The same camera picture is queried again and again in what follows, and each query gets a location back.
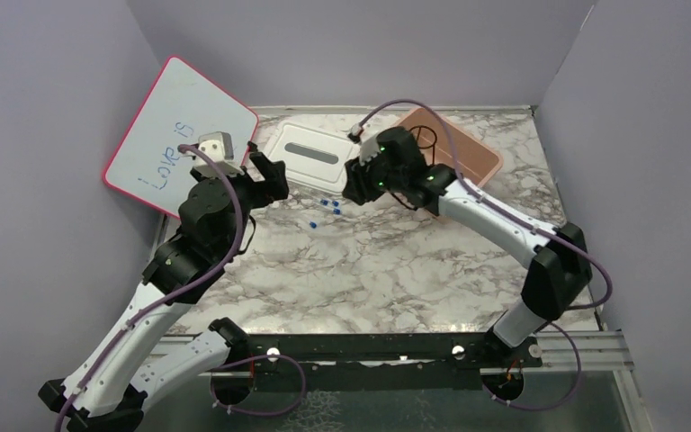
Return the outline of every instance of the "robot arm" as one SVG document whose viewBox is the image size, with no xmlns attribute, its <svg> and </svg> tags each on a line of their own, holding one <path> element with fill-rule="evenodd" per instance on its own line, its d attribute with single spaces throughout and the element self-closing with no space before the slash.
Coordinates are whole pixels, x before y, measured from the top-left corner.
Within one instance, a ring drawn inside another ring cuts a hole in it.
<svg viewBox="0 0 691 432">
<path fill-rule="evenodd" d="M 284 163 L 270 162 L 255 144 L 248 143 L 249 158 L 264 177 L 259 182 L 232 160 L 227 134 L 200 137 L 197 146 L 229 179 L 238 196 L 243 228 L 252 209 L 287 198 Z M 197 159 L 192 175 L 198 183 L 179 207 L 181 227 L 156 250 L 121 317 L 77 370 L 64 380 L 46 382 L 39 392 L 51 410 L 64 410 L 63 414 L 71 418 L 68 430 L 134 430 L 144 412 L 163 395 L 196 374 L 223 365 L 232 350 L 240 349 L 241 341 L 247 339 L 226 320 L 211 326 L 211 331 L 200 335 L 186 349 L 142 365 L 160 338 L 200 300 L 223 275 L 223 270 L 191 291 L 150 310 L 137 322 L 131 319 L 149 305 L 207 275 L 229 253 L 238 228 L 226 186 L 210 167 Z M 91 365 L 99 361 L 91 380 L 79 389 Z"/>
<path fill-rule="evenodd" d="M 362 144 L 359 157 L 345 163 L 347 183 L 343 196 L 359 205 L 386 192 L 403 194 L 409 203 L 434 215 L 445 216 L 479 232 L 528 269 L 521 298 L 489 330 L 503 349 L 519 346 L 529 335 L 558 319 L 587 286 L 589 262 L 537 229 L 554 233 L 586 250 L 579 227 L 555 227 L 487 196 L 446 165 L 429 166 L 414 136 L 402 127 L 384 130 Z M 477 192 L 470 195 L 465 185 Z M 504 210 L 493 211 L 497 207 Z M 513 218 L 528 221 L 526 230 Z"/>
</svg>

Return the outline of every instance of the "white wall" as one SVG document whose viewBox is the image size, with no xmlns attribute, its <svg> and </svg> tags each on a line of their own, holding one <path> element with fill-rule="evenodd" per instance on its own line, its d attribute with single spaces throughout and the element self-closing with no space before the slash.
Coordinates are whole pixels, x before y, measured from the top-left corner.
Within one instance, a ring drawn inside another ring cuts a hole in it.
<svg viewBox="0 0 691 432">
<path fill-rule="evenodd" d="M 538 104 L 595 0 L 128 0 L 252 105 Z"/>
<path fill-rule="evenodd" d="M 691 1 L 600 0 L 536 114 L 654 427 L 691 430 Z"/>
<path fill-rule="evenodd" d="M 49 430 L 133 292 L 156 214 L 101 175 L 157 71 L 122 1 L 0 1 L 0 431 Z"/>
</svg>

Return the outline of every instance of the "white tray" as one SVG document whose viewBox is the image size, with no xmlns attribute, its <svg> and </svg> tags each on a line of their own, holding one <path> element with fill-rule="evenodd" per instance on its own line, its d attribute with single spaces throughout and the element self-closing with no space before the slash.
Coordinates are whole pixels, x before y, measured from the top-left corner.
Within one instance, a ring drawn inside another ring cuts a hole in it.
<svg viewBox="0 0 691 432">
<path fill-rule="evenodd" d="M 264 153 L 271 160 L 284 161 L 288 180 L 340 195 L 346 187 L 344 164 L 359 154 L 359 147 L 344 132 L 283 121 Z"/>
</svg>

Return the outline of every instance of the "metal screw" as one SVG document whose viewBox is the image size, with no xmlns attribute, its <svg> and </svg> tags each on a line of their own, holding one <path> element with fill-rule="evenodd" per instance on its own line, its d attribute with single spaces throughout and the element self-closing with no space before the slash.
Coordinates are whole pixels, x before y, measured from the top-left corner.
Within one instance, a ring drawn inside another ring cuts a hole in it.
<svg viewBox="0 0 691 432">
<path fill-rule="evenodd" d="M 278 355 L 279 355 L 279 350 L 276 349 L 276 348 L 273 348 L 273 347 L 272 347 L 272 348 L 269 348 L 268 351 L 266 351 L 266 355 L 267 355 L 267 356 L 278 356 Z M 269 361 L 272 362 L 272 363 L 276 362 L 277 360 L 279 360 L 279 358 L 275 358 L 275 357 L 270 357 L 270 358 L 269 358 Z"/>
<path fill-rule="evenodd" d="M 460 345 L 454 346 L 454 348 L 452 348 L 452 356 L 457 360 L 462 360 L 464 358 L 464 348 Z"/>
<path fill-rule="evenodd" d="M 533 358 L 542 358 L 542 347 L 533 344 L 528 347 L 528 354 L 530 354 Z"/>
</svg>

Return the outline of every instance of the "marble surface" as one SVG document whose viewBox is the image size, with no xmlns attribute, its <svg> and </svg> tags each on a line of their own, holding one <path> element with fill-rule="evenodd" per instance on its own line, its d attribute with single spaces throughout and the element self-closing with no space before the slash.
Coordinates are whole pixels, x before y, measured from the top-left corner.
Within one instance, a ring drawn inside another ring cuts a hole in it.
<svg viewBox="0 0 691 432">
<path fill-rule="evenodd" d="M 377 115 L 366 134 L 400 115 Z M 504 166 L 484 187 L 488 193 L 535 218 L 564 222 L 530 113 L 443 115 L 502 153 Z M 265 145 L 286 119 L 345 133 L 361 117 L 262 115 L 255 141 Z M 221 317 L 248 333 L 485 331 L 520 293 L 524 268 L 456 222 L 409 211 L 387 195 L 362 207 L 344 202 L 334 215 L 315 201 L 321 196 L 291 184 L 290 199 L 254 211 L 257 233 L 248 252 L 170 333 L 199 333 Z M 176 226 L 169 222 L 167 236 Z M 586 290 L 577 302 L 589 302 Z M 585 310 L 559 323 L 597 329 Z"/>
</svg>

